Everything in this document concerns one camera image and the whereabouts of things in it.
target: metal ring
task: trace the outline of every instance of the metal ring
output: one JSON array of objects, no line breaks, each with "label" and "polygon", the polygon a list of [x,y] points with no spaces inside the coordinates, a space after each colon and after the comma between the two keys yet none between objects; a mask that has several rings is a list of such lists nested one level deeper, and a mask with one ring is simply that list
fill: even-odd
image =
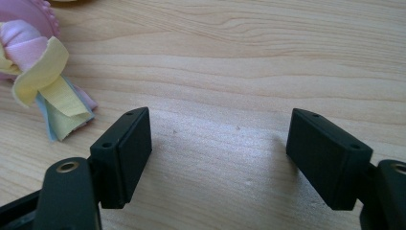
[{"label": "metal ring", "polygon": [[75,170],[79,166],[79,162],[76,161],[69,161],[61,164],[59,167],[57,167],[56,171],[58,173],[68,173],[70,171]]}]

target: black bracket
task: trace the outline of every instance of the black bracket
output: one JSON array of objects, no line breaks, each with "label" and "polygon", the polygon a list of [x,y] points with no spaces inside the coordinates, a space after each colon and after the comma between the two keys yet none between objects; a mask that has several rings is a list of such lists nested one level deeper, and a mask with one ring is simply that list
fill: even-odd
[{"label": "black bracket", "polygon": [[323,116],[295,108],[286,153],[333,210],[360,199],[363,229],[406,229],[406,164],[370,163],[372,149]]},{"label": "black bracket", "polygon": [[90,148],[45,173],[42,190],[0,208],[0,229],[102,229],[99,206],[130,202],[152,151],[147,107],[126,112]]}]

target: blue fabric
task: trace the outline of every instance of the blue fabric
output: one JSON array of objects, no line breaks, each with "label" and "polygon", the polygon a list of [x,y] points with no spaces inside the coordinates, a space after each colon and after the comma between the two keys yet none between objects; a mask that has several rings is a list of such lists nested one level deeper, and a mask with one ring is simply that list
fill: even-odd
[{"label": "blue fabric", "polygon": [[[80,100],[83,102],[83,104],[86,107],[87,111],[91,114],[90,118],[85,123],[87,123],[90,120],[92,120],[93,118],[95,118],[95,114],[93,113],[93,111],[90,108],[89,104],[87,104],[87,102],[83,99],[81,94],[78,93],[78,91],[75,89],[74,85],[67,78],[63,77],[63,79],[68,83],[68,85],[75,92],[75,94],[78,96],[78,98],[80,98]],[[36,95],[35,102],[38,105],[39,110],[42,113],[42,116],[44,117],[45,125],[46,125],[46,128],[47,128],[48,138],[52,142],[56,141],[57,140],[56,134],[55,134],[54,130],[52,129],[52,126],[51,126],[51,124],[49,122],[49,118],[48,118],[49,106],[51,106],[51,105],[44,99],[44,97],[42,97],[42,95],[40,93],[38,93]]]}]

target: yellow fabric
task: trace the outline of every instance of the yellow fabric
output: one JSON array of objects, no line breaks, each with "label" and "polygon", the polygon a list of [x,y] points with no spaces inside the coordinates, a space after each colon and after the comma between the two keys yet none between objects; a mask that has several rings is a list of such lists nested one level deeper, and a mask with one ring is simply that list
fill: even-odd
[{"label": "yellow fabric", "polygon": [[0,45],[0,72],[19,75],[12,87],[15,100],[28,107],[39,92],[45,99],[49,123],[58,140],[63,140],[92,116],[60,75],[68,57],[63,44],[51,37],[41,58],[30,70],[21,73],[18,66],[6,58],[3,45]]},{"label": "yellow fabric", "polygon": [[55,107],[45,101],[48,109],[48,121],[58,140],[63,140],[69,133],[77,127],[80,127],[90,117],[88,113],[78,114],[72,117],[67,117]]},{"label": "yellow fabric", "polygon": [[14,98],[22,105],[30,105],[40,89],[50,86],[65,68],[69,54],[62,43],[55,37],[48,41],[47,49],[34,64],[15,80],[12,87]]},{"label": "yellow fabric", "polygon": [[21,73],[18,66],[6,58],[6,52],[4,51],[3,45],[0,45],[0,72],[10,75],[19,75]]}]

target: wood grain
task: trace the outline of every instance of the wood grain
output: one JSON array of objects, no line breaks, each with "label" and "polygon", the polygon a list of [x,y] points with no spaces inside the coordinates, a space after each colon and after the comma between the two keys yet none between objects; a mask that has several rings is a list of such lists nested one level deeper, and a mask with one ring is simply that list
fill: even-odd
[{"label": "wood grain", "polygon": [[292,108],[328,117],[406,161],[402,0],[53,3],[64,71],[99,104],[50,143],[35,105],[0,83],[0,205],[40,189],[60,159],[121,114],[150,108],[153,152],[130,204],[104,229],[360,229],[333,212],[285,155]]}]

